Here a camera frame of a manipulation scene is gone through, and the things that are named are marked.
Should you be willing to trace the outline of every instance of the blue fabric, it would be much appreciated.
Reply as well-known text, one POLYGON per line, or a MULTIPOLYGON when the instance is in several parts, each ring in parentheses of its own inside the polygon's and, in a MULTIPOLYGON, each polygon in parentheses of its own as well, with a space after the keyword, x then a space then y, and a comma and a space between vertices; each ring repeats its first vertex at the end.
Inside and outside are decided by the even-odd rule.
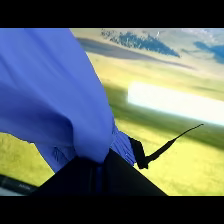
POLYGON ((76 155, 101 164, 110 146, 135 162, 69 29, 0 29, 0 132, 35 143, 55 172, 76 155))

